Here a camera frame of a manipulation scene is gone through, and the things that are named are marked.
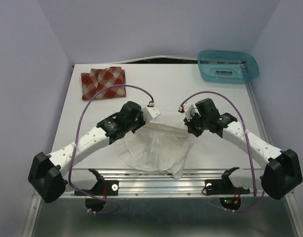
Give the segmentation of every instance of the metal floor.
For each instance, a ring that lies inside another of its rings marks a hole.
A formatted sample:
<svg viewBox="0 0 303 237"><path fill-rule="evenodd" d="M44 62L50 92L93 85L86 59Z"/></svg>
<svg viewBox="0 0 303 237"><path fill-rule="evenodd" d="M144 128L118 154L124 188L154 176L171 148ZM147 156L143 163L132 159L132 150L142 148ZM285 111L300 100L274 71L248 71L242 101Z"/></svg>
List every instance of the metal floor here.
<svg viewBox="0 0 303 237"><path fill-rule="evenodd" d="M242 207L259 197L243 197ZM218 198L119 199L121 209L109 215L86 212L84 198L41 202L34 237L294 237L288 204L264 197L245 213L229 213L209 204Z"/></svg>

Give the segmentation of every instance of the white tabletop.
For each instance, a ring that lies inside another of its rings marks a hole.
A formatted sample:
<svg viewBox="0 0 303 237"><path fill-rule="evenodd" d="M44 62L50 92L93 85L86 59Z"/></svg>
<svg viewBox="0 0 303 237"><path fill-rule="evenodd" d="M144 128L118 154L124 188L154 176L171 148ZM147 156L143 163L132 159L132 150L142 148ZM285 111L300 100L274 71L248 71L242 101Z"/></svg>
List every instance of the white tabletop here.
<svg viewBox="0 0 303 237"><path fill-rule="evenodd" d="M247 129L257 136L260 135L245 85L206 82L201 78L197 65L76 64L54 140L53 151L74 141L81 112L87 104L82 100L81 73L89 73L91 68L104 69L111 66L120 66L125 70L127 84L143 87L153 95L156 105L162 112L159 117L159 121L162 123L182 124L184 115L177 112L179 104L193 93L210 90L228 97L241 112ZM208 97L213 99L221 114L228 112L238 118L228 102L216 95L198 95L192 98L190 103L196 103ZM122 105L129 100L146 105L149 97L139 90L127 88L126 98L93 101L84 116L80 136L91 130L102 119L119 111ZM235 166L250 168L247 154L208 131L195 139L185 162L187 169L227 169ZM130 169L116 156L113 144L93 153L75 168Z"/></svg>

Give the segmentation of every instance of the cable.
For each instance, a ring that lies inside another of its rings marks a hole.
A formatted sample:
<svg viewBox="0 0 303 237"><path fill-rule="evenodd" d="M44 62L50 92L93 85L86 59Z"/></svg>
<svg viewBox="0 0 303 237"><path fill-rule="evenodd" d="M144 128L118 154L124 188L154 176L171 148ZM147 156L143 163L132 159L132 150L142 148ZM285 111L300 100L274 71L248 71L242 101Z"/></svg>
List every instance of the cable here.
<svg viewBox="0 0 303 237"><path fill-rule="evenodd" d="M215 205L215 204L212 204L212 203L210 203L210 201L209 201L209 205L214 206L214 207L217 207L217 208L222 209L222 210L224 210L224 211L235 212L235 213L242 213L242 212L250 211L250 210L254 209L256 206L258 206L258 205L260 204L260 201L262 200L263 196L264 196L264 191L262 192L260 198L258 199L258 201L257 201L255 204L253 204L253 205L251 205L250 207L248 207L248 208L246 208L246 209L243 209L243 210L231 210L231 209L226 209L226 208L224 208L224 207L221 207L221 206L217 206L217 205Z"/></svg>
<svg viewBox="0 0 303 237"><path fill-rule="evenodd" d="M229 102L229 104L234 108L234 110L236 111L236 113L238 114L239 116L239 119L241 121L241 124L242 124L242 128L244 129L244 132L245 132L245 138L246 138L246 143L247 143L247 148L248 148L248 157L249 157L249 163L250 163L250 168L251 168L251 174L252 174L252 184L253 184L253 189L254 189L254 196L257 195L257 188L256 188L256 176L255 176L255 169L254 169L254 164L253 164L253 160L252 160L252 152L251 152L251 146L250 146L250 141L249 141L249 137L248 137L248 134L246 133L246 125L245 125L245 122L244 122L244 119L243 117L241 116L241 113L239 112L239 110L236 108L236 106L224 95L222 94L219 94L217 92L214 92L214 91L200 91L200 92L197 92L191 96L189 96L186 100L184 100L182 103L181 103L181 107L183 108L183 105L189 100L191 99L192 97L196 96L196 95L199 95L199 94L204 94L204 93L208 93L208 94L214 94L214 95L219 95L221 96L222 98L224 98L225 100L227 100Z"/></svg>
<svg viewBox="0 0 303 237"><path fill-rule="evenodd" d="M237 189L235 190L235 195L232 199L235 199L236 195L237 195Z"/></svg>
<svg viewBox="0 0 303 237"><path fill-rule="evenodd" d="M103 188L103 197L105 199L107 199L107 187L106 186L104 186L104 188Z"/></svg>
<svg viewBox="0 0 303 237"><path fill-rule="evenodd" d="M83 191L82 189L78 188L78 187L77 187L75 184L73 184L72 181L71 181L71 174L72 174L73 162L74 162L74 158L75 158L75 156L76 156L76 151L77 151L77 145L78 145L78 141L79 141L79 133L80 133L80 128L81 128L81 123L82 123L82 119L83 119L83 116L84 116L84 114L85 114L87 108L89 107L89 105L91 104L91 102L94 100L94 98L95 98L98 94L100 94L100 93L102 93L102 92L104 92L105 90L108 90L108 89L110 89L110 88L121 87L121 86L131 87L131 88L135 88L135 89L138 89L138 90L141 90L141 91L145 92L145 93L146 93L147 95L149 95L150 98L151 98L151 101L150 101L149 103L154 103L154 99L153 99L152 95L151 95L148 91L146 91L146 90L144 90L144 89L142 89L142 88L140 88L140 87L138 87L138 86L120 84L120 85L113 85L113 86L110 86L110 87L107 87L107 88L105 88L105 89L102 89L102 90L98 91L98 92L89 100L89 102L88 102L87 105L85 106L84 110L82 111L81 116L80 116L80 119L79 119L79 123L78 123L78 128L77 128L77 133L76 133L76 138L75 138L75 146L74 146L74 148L73 148L73 152L72 152L72 156L71 156L71 161L70 161L69 175L68 175L69 185L70 185L72 188L74 188L75 190L79 191L80 193L82 193L82 194L84 194L84 195L86 195L86 196L89 196L89 197L91 197L91 198L93 198L93 199L96 199L96 200L99 200L99 201L105 201L105 202L108 202L108 201L109 201L109 202L111 202L111 203L116 204L116 206L117 206L115 209L113 209L113 210L111 210L111 211L106 211L106 212L97 212L97 213L96 213L95 211L92 211L92 210L90 210L90 209L87 210L88 212L91 212L91 213L93 213L94 215L102 215L102 214L109 214L109 213L115 212L115 211L117 211L117 210L120 208L120 204L119 204L117 201L115 201L115 200L107 200L107 199L104 199L104 198L99 198L99 197L96 197L96 196L94 196L94 195L91 195L91 194L89 194L89 193Z"/></svg>
<svg viewBox="0 0 303 237"><path fill-rule="evenodd" d="M241 195L241 193L240 193L240 188L239 188L238 190L239 190L239 196L238 196L238 198L237 198L236 202L238 202L238 201L239 201L239 198L240 198L240 195Z"/></svg>

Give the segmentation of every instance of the metal frame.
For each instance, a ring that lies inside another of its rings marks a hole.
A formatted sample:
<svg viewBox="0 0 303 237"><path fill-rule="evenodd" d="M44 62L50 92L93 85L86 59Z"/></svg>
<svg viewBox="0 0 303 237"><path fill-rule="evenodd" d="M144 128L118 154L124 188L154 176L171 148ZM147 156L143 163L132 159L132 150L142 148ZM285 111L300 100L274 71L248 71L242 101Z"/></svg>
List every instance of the metal frame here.
<svg viewBox="0 0 303 237"><path fill-rule="evenodd" d="M248 95L254 110L261 138L267 142L271 142L269 135L264 127L262 117L252 87L247 85ZM220 178L224 172L222 169L198 170L186 169L181 179L175 179L167 172L146 173L138 170L112 170L105 169L99 171L106 179L117 179L120 181L119 195L113 198L206 198L202 195L202 188L205 186L205 179ZM73 192L65 193L60 198L84 198L76 197ZM286 201L297 231L297 235L303 237L303 225L299 215L298 206L296 204L294 192L286 195ZM29 210L28 218L23 232L23 237L31 237L34 230L35 221L41 197L34 192L32 204Z"/></svg>

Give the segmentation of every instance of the screw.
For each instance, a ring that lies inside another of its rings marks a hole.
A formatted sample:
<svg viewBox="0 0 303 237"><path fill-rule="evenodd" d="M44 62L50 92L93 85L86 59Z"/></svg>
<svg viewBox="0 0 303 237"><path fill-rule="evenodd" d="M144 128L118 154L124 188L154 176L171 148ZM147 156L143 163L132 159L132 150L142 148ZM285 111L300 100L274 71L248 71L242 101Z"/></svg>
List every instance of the screw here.
<svg viewBox="0 0 303 237"><path fill-rule="evenodd" d="M118 190L117 184L113 184L113 185L112 185L112 190L113 190L113 191L117 191L117 190Z"/></svg>

